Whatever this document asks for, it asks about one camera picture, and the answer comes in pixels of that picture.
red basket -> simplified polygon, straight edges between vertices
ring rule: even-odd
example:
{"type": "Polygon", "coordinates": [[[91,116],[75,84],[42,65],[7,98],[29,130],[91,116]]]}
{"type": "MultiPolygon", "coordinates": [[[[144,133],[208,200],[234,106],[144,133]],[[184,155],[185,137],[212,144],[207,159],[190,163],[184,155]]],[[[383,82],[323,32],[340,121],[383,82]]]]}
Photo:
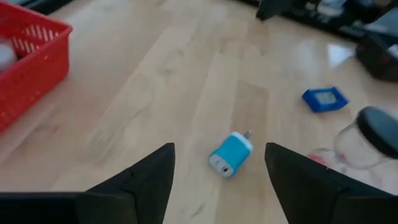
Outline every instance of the red basket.
{"type": "Polygon", "coordinates": [[[0,73],[0,132],[65,78],[71,31],[67,24],[0,2],[0,37],[11,40],[20,58],[0,73]]]}

glass jar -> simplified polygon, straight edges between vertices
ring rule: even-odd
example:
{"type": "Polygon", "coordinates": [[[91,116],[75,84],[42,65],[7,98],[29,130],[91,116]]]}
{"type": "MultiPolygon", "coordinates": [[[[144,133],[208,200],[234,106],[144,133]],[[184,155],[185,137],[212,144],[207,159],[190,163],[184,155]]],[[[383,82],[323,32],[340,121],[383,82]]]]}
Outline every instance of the glass jar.
{"type": "Polygon", "coordinates": [[[333,149],[315,149],[308,158],[382,188],[384,177],[372,168],[398,159],[398,120],[375,107],[363,108],[354,123],[336,135],[333,149]]]}

